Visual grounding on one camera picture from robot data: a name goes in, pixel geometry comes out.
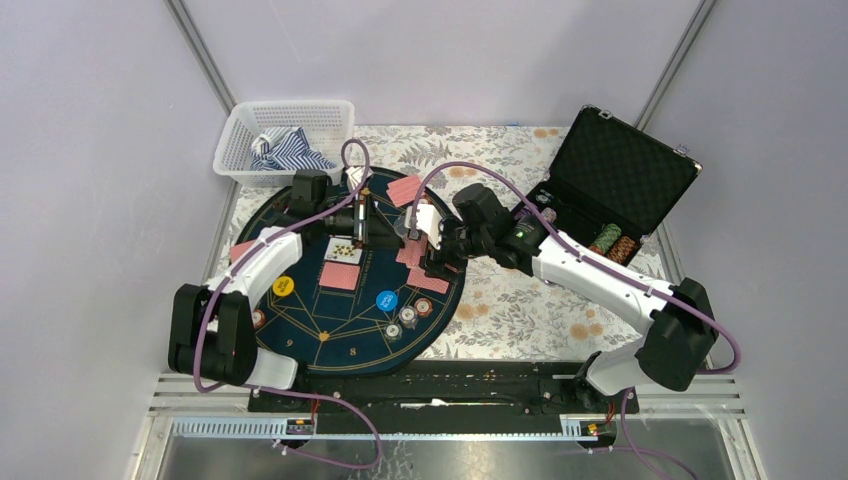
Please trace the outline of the dealt red card top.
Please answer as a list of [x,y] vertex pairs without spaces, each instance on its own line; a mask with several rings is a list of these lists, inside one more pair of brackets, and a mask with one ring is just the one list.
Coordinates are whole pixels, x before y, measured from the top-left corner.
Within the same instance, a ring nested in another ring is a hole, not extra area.
[[418,175],[405,176],[387,184],[387,195],[395,207],[401,208],[415,199],[420,185]]

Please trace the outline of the dealt red card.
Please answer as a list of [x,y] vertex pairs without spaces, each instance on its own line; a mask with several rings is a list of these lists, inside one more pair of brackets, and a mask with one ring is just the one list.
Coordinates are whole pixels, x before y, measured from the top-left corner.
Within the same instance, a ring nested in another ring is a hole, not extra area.
[[242,243],[238,243],[233,245],[229,249],[229,260],[230,263],[235,263],[242,255],[244,255],[254,244],[254,241],[245,241]]
[[418,175],[405,176],[387,184],[387,195],[395,207],[401,208],[415,199],[420,185]]

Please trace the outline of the red playing card deck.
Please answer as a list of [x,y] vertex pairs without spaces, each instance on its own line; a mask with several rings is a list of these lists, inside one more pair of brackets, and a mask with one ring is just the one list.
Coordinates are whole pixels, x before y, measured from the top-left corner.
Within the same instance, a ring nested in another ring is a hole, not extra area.
[[420,268],[422,259],[426,256],[429,241],[426,235],[414,240],[407,238],[404,245],[398,250],[396,261],[404,264],[407,268]]

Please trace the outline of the dealt red cards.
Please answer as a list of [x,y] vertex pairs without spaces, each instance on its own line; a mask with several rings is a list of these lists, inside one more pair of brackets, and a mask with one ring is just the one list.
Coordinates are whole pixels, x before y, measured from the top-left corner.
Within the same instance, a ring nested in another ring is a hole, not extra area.
[[450,282],[444,279],[428,277],[425,271],[414,267],[409,270],[409,275],[406,283],[415,288],[433,291],[439,294],[444,294],[450,287]]

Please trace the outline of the red white chip stack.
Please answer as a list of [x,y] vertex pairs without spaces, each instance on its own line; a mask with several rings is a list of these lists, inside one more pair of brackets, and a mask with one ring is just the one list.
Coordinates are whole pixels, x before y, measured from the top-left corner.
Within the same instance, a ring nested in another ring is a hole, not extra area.
[[433,312],[433,304],[428,298],[418,298],[414,302],[414,309],[419,317],[427,317]]

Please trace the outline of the blue ten chip stack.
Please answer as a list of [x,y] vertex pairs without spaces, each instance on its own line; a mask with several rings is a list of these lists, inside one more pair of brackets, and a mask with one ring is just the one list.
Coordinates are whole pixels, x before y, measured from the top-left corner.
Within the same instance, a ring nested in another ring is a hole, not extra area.
[[404,306],[398,312],[398,319],[403,328],[413,330],[419,322],[419,314],[413,306]]

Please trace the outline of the yellow big blind button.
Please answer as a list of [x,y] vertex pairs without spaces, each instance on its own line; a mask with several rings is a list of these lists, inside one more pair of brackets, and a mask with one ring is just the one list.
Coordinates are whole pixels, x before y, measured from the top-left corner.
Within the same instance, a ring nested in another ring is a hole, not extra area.
[[274,283],[272,284],[271,291],[272,293],[281,298],[288,297],[295,290],[295,283],[292,277],[287,275],[282,275],[278,277]]

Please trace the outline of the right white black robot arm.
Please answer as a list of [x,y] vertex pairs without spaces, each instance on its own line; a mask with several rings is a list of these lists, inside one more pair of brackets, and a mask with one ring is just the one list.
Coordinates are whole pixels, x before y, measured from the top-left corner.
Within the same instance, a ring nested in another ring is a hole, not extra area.
[[705,288],[689,278],[671,284],[643,277],[580,245],[531,202],[525,205],[527,214],[517,217],[491,189],[473,184],[454,198],[457,217],[414,199],[404,225],[409,237],[428,240],[422,266],[429,274],[449,277],[460,261],[489,257],[575,291],[639,333],[638,340],[596,352],[582,365],[573,396],[583,410],[597,412],[631,386],[687,390],[719,334]]

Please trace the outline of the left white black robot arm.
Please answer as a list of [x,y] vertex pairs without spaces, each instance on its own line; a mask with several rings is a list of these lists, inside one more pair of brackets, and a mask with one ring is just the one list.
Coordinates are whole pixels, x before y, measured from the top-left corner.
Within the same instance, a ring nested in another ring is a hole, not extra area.
[[310,385],[297,375],[291,357],[259,346],[253,313],[274,282],[321,236],[349,237],[359,247],[398,248],[402,241],[375,208],[366,188],[365,167],[345,171],[347,195],[328,198],[326,174],[301,170],[288,198],[253,243],[231,265],[201,285],[184,284],[175,293],[167,363],[190,375],[199,391],[210,380],[223,384],[272,389],[272,398],[288,411],[309,401]]

